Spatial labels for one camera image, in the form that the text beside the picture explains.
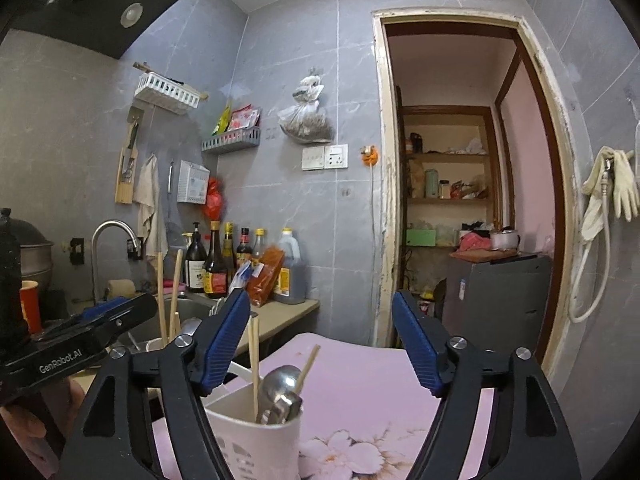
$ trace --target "plastic jug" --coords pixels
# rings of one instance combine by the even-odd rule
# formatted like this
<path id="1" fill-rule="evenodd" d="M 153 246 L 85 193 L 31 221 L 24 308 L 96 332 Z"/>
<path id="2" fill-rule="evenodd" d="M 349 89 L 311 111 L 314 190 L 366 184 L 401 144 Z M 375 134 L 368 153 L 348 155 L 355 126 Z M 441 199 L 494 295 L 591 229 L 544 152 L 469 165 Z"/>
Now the plastic jug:
<path id="1" fill-rule="evenodd" d="M 302 303 L 306 299 L 305 265 L 300 257 L 298 241 L 288 227 L 282 230 L 278 248 L 284 251 L 285 258 L 273 289 L 273 297 L 281 303 Z"/>

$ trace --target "light switch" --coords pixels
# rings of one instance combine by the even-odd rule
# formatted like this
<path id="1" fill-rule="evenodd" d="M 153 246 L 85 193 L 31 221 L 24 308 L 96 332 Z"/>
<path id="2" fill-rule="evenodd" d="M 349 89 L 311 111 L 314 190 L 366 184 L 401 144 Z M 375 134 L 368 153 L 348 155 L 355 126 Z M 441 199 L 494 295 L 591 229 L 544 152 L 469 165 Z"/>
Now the light switch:
<path id="1" fill-rule="evenodd" d="M 335 170 L 346 168 L 348 163 L 348 146 L 346 144 L 334 144 L 324 149 L 324 168 Z"/>
<path id="2" fill-rule="evenodd" d="M 302 170 L 324 170 L 324 146 L 302 148 Z"/>

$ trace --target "green box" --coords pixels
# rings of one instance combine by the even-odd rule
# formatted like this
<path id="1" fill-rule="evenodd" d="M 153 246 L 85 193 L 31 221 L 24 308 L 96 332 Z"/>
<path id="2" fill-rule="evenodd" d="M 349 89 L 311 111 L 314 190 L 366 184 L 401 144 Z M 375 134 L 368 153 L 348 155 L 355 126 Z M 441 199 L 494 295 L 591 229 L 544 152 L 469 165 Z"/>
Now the green box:
<path id="1" fill-rule="evenodd" d="M 414 247 L 435 247 L 436 229 L 407 229 L 405 243 Z"/>

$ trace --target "kitchen sink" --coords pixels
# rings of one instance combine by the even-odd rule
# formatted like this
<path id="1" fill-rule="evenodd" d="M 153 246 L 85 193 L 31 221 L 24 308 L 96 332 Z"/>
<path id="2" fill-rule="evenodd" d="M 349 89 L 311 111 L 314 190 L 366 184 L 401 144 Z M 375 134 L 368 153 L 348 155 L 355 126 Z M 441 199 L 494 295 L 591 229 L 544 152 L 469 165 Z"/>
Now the kitchen sink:
<path id="1" fill-rule="evenodd" d="M 178 312 L 180 313 L 180 321 L 184 322 L 185 320 L 191 317 L 197 317 L 199 319 L 203 319 L 204 317 L 209 316 L 209 313 L 212 309 L 215 309 L 218 304 L 217 300 L 210 300 L 209 298 L 205 298 L 203 296 L 192 294 L 190 292 L 180 292 L 178 294 Z M 166 326 L 167 330 L 169 330 L 169 314 L 171 310 L 171 295 L 164 295 L 164 312 L 166 317 Z M 143 346 L 142 343 L 146 341 L 150 341 L 151 339 L 155 339 L 160 337 L 160 323 L 158 320 L 158 313 L 153 316 L 151 319 L 145 321 L 144 323 L 138 325 L 131 331 L 131 335 L 136 339 L 136 341 Z M 125 346 L 131 346 L 131 341 L 127 334 L 123 334 L 120 336 L 120 342 Z"/>

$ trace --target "red sauce package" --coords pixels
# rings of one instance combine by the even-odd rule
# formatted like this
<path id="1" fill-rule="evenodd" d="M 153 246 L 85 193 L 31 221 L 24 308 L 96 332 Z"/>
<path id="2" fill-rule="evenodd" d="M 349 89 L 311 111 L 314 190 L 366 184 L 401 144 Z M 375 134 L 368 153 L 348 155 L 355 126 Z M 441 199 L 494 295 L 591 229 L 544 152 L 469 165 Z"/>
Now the red sauce package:
<path id="1" fill-rule="evenodd" d="M 284 256 L 284 251 L 276 246 L 270 246 L 264 251 L 260 263 L 255 267 L 246 286 L 251 306 L 259 307 L 267 302 L 267 298 L 278 280 Z"/>
<path id="2" fill-rule="evenodd" d="M 202 205 L 202 212 L 209 220 L 220 220 L 220 213 L 225 201 L 218 189 L 218 180 L 211 177 L 207 185 L 207 201 Z"/>

